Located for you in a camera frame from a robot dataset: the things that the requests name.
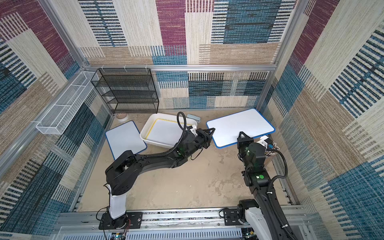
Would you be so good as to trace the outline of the yellow-framed whiteboard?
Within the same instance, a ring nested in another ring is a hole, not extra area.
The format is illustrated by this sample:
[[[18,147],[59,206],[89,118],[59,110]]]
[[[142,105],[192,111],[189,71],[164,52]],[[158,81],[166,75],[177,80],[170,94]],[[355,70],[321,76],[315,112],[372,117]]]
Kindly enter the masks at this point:
[[[177,122],[156,119],[145,139],[173,147],[179,141],[182,133],[183,128],[180,128]]]

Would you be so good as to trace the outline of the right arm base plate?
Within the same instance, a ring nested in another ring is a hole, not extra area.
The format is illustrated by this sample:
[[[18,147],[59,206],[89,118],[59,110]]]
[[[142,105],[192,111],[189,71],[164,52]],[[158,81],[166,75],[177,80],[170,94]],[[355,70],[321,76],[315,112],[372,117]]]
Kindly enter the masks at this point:
[[[245,210],[223,208],[219,211],[219,216],[224,219],[226,226],[247,225]]]

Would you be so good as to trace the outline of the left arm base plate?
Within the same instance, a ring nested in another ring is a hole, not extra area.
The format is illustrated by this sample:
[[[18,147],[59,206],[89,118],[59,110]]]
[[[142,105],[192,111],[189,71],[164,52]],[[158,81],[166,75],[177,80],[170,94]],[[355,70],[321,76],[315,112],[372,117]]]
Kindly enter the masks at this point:
[[[142,224],[142,212],[126,212],[117,219],[112,219],[110,214],[102,215],[99,230],[130,230],[139,229]]]

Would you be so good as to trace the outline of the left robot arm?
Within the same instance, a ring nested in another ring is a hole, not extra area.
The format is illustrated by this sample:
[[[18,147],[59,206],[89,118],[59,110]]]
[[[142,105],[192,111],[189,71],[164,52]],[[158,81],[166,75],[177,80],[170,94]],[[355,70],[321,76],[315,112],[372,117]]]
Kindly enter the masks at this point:
[[[180,142],[160,154],[139,155],[131,150],[123,152],[105,171],[110,190],[108,213],[111,219],[116,220],[126,214],[126,193],[140,174],[182,166],[196,151],[210,146],[214,132],[214,128],[197,129],[196,134],[184,131]]]

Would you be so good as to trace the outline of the white plastic storage box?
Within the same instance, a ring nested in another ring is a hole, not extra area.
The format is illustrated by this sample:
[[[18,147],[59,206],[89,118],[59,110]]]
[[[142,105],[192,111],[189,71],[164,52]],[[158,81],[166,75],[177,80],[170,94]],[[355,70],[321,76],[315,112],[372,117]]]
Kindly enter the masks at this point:
[[[147,133],[149,132],[150,130],[150,127],[153,125],[153,123],[155,122],[156,119],[162,119],[162,120],[169,120],[169,121],[175,121],[177,122],[177,116],[175,115],[168,115],[168,114],[162,114],[162,113],[158,113],[158,114],[152,114],[147,122],[145,123],[141,133],[140,133],[140,138],[146,143],[146,144],[150,144],[150,145],[154,145],[154,146],[158,146],[158,147],[163,147],[163,148],[166,148],[166,149],[171,149],[172,147],[169,146],[169,145],[164,145],[164,144],[158,144],[158,143],[154,143],[152,141],[149,141],[149,140],[146,140],[145,137],[147,135]]]

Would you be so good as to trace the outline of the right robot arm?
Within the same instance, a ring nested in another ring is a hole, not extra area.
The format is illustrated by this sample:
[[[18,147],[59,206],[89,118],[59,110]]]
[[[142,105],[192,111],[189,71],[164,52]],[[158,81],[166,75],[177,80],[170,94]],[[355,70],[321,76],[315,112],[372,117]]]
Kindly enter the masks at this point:
[[[244,132],[237,138],[238,158],[244,164],[242,175],[254,199],[238,204],[239,221],[249,224],[259,240],[296,240],[277,199],[274,183],[286,179],[288,166],[284,155],[272,148],[273,141],[262,137],[258,142]],[[276,153],[284,164],[284,174],[271,178],[265,168],[266,153]]]

